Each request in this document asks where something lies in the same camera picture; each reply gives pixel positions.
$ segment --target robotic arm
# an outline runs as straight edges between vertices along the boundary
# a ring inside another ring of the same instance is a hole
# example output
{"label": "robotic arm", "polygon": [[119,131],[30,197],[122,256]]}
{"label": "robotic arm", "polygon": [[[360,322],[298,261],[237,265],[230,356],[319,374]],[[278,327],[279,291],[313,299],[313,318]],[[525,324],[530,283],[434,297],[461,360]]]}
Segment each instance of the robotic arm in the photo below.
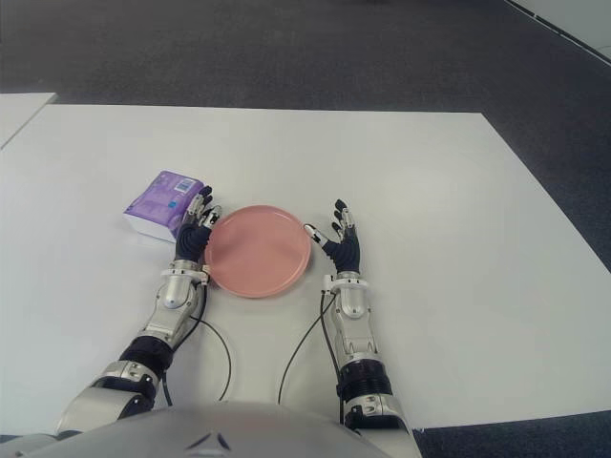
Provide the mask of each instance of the robotic arm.
{"label": "robotic arm", "polygon": [[331,309],[337,333],[339,360],[337,393],[345,406],[344,423],[356,428],[407,428],[401,406],[392,395],[389,377],[371,331],[369,285],[361,278],[360,247],[354,219],[347,206],[335,202],[332,223],[339,243],[329,240],[311,224],[305,230],[333,260],[337,276],[325,276],[324,291],[335,296]]}
{"label": "robotic arm", "polygon": [[185,213],[176,243],[176,256],[161,275],[155,310],[148,323],[91,385],[68,406],[57,427],[61,437],[110,424],[151,410],[159,380],[170,367],[174,352],[188,330],[188,318],[203,313],[208,272],[200,259],[221,207],[205,211],[212,200],[206,186]]}

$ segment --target round plate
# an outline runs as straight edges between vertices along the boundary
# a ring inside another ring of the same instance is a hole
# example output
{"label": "round plate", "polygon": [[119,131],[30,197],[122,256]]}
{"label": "round plate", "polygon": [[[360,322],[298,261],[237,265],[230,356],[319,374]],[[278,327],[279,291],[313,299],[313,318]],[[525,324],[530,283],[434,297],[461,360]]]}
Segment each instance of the round plate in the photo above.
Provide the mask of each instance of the round plate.
{"label": "round plate", "polygon": [[205,260],[221,288],[246,298],[264,298],[301,277],[310,250],[298,219],[277,207],[254,205],[217,223]]}

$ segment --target wire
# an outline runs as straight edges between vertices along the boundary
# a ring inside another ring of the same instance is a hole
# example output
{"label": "wire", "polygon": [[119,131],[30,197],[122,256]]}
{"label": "wire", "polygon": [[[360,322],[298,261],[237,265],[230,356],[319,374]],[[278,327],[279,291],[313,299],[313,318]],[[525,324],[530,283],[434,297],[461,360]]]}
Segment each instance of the wire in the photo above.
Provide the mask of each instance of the wire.
{"label": "wire", "polygon": [[[202,299],[201,299],[201,307],[200,307],[200,313],[198,315],[198,320],[201,320],[201,317],[203,317],[203,311],[206,308],[207,299],[208,299],[208,286],[205,285],[203,287],[203,293],[202,293]],[[191,329],[189,329],[189,332],[187,332],[184,335],[184,337],[182,339],[180,339],[180,342],[174,347],[174,352],[175,353],[177,351],[179,351],[180,346],[185,343],[185,341],[191,336],[191,334],[193,334],[193,331],[195,331],[196,327],[198,327],[198,324],[200,324],[200,323],[195,323],[193,325],[193,327]]]}
{"label": "wire", "polygon": [[[205,285],[203,287],[203,292],[201,293],[201,307],[200,307],[200,313],[198,315],[198,320],[201,320],[201,317],[203,316],[203,311],[206,308],[207,300],[208,300],[208,286]],[[189,329],[189,332],[187,332],[184,335],[184,337],[180,339],[179,343],[174,347],[174,353],[179,351],[180,346],[184,344],[184,342],[191,336],[191,334],[193,334],[193,331],[195,331],[195,328],[198,327],[198,324],[200,323],[195,323],[193,327]],[[174,404],[172,403],[172,396],[170,396],[170,390],[168,389],[168,381],[167,381],[166,372],[167,371],[164,371],[163,374],[161,374],[161,383],[163,385],[163,395],[165,396],[165,402],[168,404],[168,406],[173,406]]]}
{"label": "wire", "polygon": [[210,324],[209,322],[205,322],[204,320],[200,320],[200,319],[198,319],[196,317],[189,317],[189,318],[197,321],[198,323],[203,324],[204,326],[208,326],[210,328],[210,330],[217,335],[217,337],[221,341],[222,346],[225,349],[225,355],[227,355],[227,365],[229,366],[229,369],[227,370],[227,380],[225,381],[225,387],[222,390],[222,394],[221,394],[221,396],[219,398],[219,401],[222,401],[223,398],[225,397],[225,394],[227,393],[227,389],[229,388],[229,384],[231,383],[231,354],[229,353],[229,348],[227,347],[227,343],[225,342],[225,339],[222,337],[221,333],[219,331],[217,331],[212,324]]}
{"label": "wire", "polygon": [[[331,299],[331,302],[329,302],[327,307],[325,308],[325,310],[323,310],[323,313],[326,313],[327,310],[333,305],[334,302],[335,302],[335,296],[333,296],[333,299]],[[290,359],[288,360],[288,363],[286,364],[286,367],[284,368],[283,379],[280,382],[280,388],[278,390],[278,404],[280,403],[280,401],[282,399],[282,396],[283,396],[284,379],[286,378],[286,374],[288,373],[288,369],[290,368],[290,365],[293,363],[293,360],[295,359],[295,356],[297,356],[297,352],[300,350],[300,348],[302,347],[302,345],[306,341],[307,336],[309,336],[309,333],[312,332],[312,329],[314,329],[314,326],[316,326],[316,324],[320,320],[321,320],[321,317],[319,315],[319,317],[316,320],[314,320],[314,323],[312,323],[310,325],[310,327],[307,329],[307,331],[305,332],[304,336],[302,337],[302,339],[297,344],[297,347],[295,348],[295,351],[293,351],[293,354],[290,356]]]}
{"label": "wire", "polygon": [[[335,353],[333,353],[333,348],[331,347],[331,341],[328,338],[328,334],[327,334],[327,326],[325,325],[325,312],[323,311],[323,305],[325,304],[325,291],[323,291],[323,294],[321,295],[321,313],[320,313],[320,319],[321,319],[321,326],[323,327],[323,334],[325,335],[325,342],[327,342],[327,349],[328,349],[328,353],[329,355],[331,355],[331,360],[333,361],[333,368],[335,368],[335,375],[337,377],[337,385],[339,385],[340,382],[340,367],[337,364],[337,360],[335,359]],[[344,424],[344,400],[342,399],[342,390],[338,389],[337,390],[337,395],[340,398],[340,425]]]}
{"label": "wire", "polygon": [[167,372],[163,372],[161,375],[161,384],[163,385],[163,395],[165,396],[165,402],[168,404],[168,407],[173,406],[172,404],[172,396],[170,396],[170,391],[168,390],[168,379],[166,376]]}

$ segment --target purple package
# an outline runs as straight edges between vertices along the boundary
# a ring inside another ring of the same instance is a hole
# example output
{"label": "purple package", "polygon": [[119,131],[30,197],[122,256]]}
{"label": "purple package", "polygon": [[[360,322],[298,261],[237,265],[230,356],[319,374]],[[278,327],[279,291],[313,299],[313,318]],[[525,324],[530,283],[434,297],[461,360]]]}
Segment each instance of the purple package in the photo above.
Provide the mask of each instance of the purple package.
{"label": "purple package", "polygon": [[141,234],[176,241],[182,216],[202,188],[197,179],[164,170],[123,216]]}

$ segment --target gray carpet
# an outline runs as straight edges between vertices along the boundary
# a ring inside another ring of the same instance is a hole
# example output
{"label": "gray carpet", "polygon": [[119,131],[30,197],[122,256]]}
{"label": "gray carpet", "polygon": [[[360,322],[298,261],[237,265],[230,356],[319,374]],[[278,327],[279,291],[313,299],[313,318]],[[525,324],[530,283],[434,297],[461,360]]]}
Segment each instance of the gray carpet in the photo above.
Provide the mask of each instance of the gray carpet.
{"label": "gray carpet", "polygon": [[[60,103],[482,112],[611,267],[611,68],[502,0],[0,8],[2,92],[56,92]],[[561,429],[525,436],[523,423],[417,437],[425,457],[611,456],[608,441],[599,455],[571,448],[608,439],[610,414],[596,415],[567,420],[578,435],[568,448]]]}

